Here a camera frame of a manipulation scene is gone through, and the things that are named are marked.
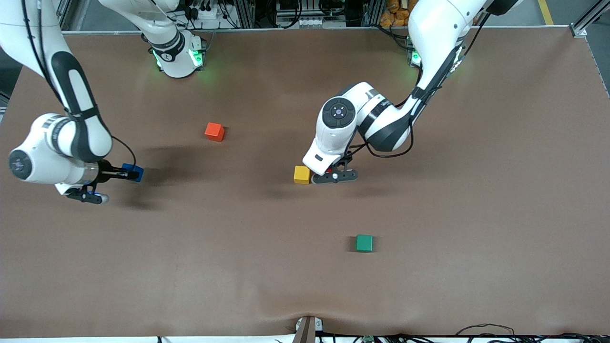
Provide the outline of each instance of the brown mat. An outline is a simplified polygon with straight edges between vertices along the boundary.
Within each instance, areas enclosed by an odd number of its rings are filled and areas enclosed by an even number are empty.
[[[218,34],[187,79],[138,36],[68,43],[147,179],[108,182],[94,206],[0,168],[0,336],[284,334],[306,314],[349,334],[608,333],[610,101],[567,28],[483,30],[413,151],[358,153],[358,182],[335,186],[294,185],[293,168],[344,86],[411,91],[382,33]],[[23,71],[0,156],[60,110]],[[117,144],[110,160],[130,157]],[[377,252],[350,252],[357,234]]]

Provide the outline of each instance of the orange cube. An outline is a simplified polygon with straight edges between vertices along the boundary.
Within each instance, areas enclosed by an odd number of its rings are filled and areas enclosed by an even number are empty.
[[[224,138],[224,128],[221,124],[208,123],[206,137],[214,142],[222,142]]]

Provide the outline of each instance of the orange package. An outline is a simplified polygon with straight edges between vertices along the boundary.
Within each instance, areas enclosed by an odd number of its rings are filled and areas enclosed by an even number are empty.
[[[407,21],[409,19],[409,10],[399,9],[394,16],[396,17],[396,20]]]
[[[405,22],[404,19],[396,19],[394,20],[394,25],[393,26],[404,26]]]
[[[400,9],[400,2],[399,0],[386,0],[386,7],[390,13],[396,13]]]
[[[390,27],[393,23],[394,16],[390,12],[384,12],[379,20],[381,27]]]
[[[409,12],[413,11],[413,8],[417,4],[417,0],[409,0]]]

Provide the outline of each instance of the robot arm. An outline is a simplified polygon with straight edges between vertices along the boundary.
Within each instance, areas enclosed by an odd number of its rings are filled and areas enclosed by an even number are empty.
[[[395,151],[404,143],[430,97],[458,65],[461,44],[473,18],[494,2],[511,2],[514,7],[517,0],[417,3],[409,17],[409,35],[422,58],[419,82],[400,109],[366,82],[348,87],[327,101],[318,114],[314,141],[303,158],[306,166],[323,176],[314,176],[314,183],[351,181],[357,176],[336,170],[337,164],[346,168],[351,160],[348,148],[356,131],[377,151]]]
[[[67,114],[44,114],[33,122],[25,141],[9,155],[12,173],[26,182],[55,184],[60,194],[81,201],[107,201],[105,195],[88,192],[87,185],[133,174],[103,160],[112,149],[112,136],[63,39],[51,1],[4,0],[0,13],[0,46],[47,80]]]
[[[184,78],[203,68],[205,41],[187,30],[179,30],[167,12],[179,0],[99,0],[136,25],[152,46],[159,68],[172,78]]]

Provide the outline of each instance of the yellow floor line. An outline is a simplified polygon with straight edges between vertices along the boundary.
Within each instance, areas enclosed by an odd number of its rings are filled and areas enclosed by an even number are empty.
[[[546,25],[553,25],[553,18],[551,17],[551,12],[548,10],[547,0],[538,0],[538,5],[540,6],[544,23]]]

